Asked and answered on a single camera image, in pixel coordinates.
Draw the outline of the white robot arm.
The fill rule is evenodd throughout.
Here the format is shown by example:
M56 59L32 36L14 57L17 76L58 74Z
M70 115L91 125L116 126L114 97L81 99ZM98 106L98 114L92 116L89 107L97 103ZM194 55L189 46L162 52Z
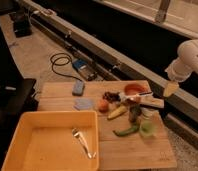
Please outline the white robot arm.
M181 43L177 49L177 58L165 69L169 80L164 88L163 96L170 97L186 81L193 72L198 74L198 39Z

